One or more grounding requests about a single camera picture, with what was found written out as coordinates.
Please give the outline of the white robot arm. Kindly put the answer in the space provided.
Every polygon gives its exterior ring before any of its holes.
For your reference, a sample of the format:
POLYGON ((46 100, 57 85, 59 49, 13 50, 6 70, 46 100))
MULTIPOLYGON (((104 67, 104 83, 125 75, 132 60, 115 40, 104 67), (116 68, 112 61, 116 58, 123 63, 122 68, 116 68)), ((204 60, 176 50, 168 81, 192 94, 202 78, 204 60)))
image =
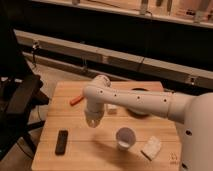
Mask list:
POLYGON ((98 75, 83 88, 86 122, 97 127, 104 105, 135 109, 184 125, 179 171, 213 171, 213 92, 183 93, 120 90, 98 75))

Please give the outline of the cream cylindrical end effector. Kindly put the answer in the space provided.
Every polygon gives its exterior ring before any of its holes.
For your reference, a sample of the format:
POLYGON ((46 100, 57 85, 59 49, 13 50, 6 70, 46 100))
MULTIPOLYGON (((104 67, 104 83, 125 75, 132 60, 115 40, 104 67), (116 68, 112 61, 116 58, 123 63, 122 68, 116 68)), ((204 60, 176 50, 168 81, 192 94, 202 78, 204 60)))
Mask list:
POLYGON ((86 117, 86 122, 88 126, 95 128, 100 124, 100 121, 103 117, 103 113, 86 112, 85 117, 86 117))

